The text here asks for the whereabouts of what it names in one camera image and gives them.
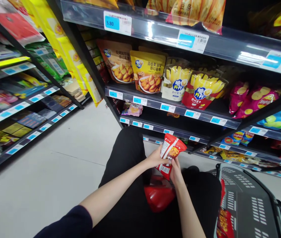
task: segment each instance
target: red snack bag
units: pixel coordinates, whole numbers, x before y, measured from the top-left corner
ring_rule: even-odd
[[[185,151],[186,149],[186,145],[181,140],[166,133],[164,136],[163,147],[160,151],[160,157],[171,160],[176,158],[180,152]],[[157,166],[156,169],[158,169],[167,180],[170,180],[170,172],[172,169],[171,164],[161,164]]]

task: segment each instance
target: red bag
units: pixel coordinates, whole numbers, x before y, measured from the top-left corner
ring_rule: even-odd
[[[166,133],[164,136],[163,147],[160,151],[160,157],[163,159],[175,159],[178,154],[187,149],[186,145],[179,140],[177,137]],[[156,167],[161,174],[169,181],[170,180],[170,172],[172,169],[171,164],[161,164]]]

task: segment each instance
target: french fries package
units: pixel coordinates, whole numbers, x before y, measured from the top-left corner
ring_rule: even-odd
[[[162,97],[172,101],[181,101],[191,73],[192,71],[189,67],[182,68],[173,64],[166,65],[162,84]]]
[[[237,82],[230,93],[229,112],[233,115],[240,108],[249,92],[249,83]]]
[[[135,86],[145,94],[160,92],[166,57],[148,52],[130,51]]]
[[[166,133],[164,136],[164,143],[160,151],[160,157],[163,159],[175,159],[178,154],[182,151],[187,149],[186,145],[179,140],[179,138]],[[172,169],[172,165],[170,164],[161,164],[156,166],[161,174],[169,181],[170,180],[170,173]]]
[[[193,71],[182,103],[189,109],[205,110],[215,98],[220,96],[227,84],[228,82],[219,76]]]
[[[166,22],[176,25],[202,26],[210,32],[222,34],[226,0],[176,0]]]
[[[131,45],[102,39],[97,40],[97,45],[112,79],[121,84],[134,83],[129,54],[132,50]]]
[[[246,118],[254,112],[279,99],[281,90],[275,90],[260,85],[248,93],[241,107],[233,118]]]

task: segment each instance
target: tiled floor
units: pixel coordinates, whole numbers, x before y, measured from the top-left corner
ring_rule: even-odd
[[[78,111],[0,173],[0,237],[33,237],[93,192],[120,127],[104,102]],[[145,142],[146,153],[157,146]],[[201,171],[216,161],[181,154]],[[254,173],[281,200],[281,178]]]

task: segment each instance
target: yellow package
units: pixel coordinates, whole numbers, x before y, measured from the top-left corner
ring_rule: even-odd
[[[160,92],[166,56],[141,51],[130,51],[135,86],[145,94]]]

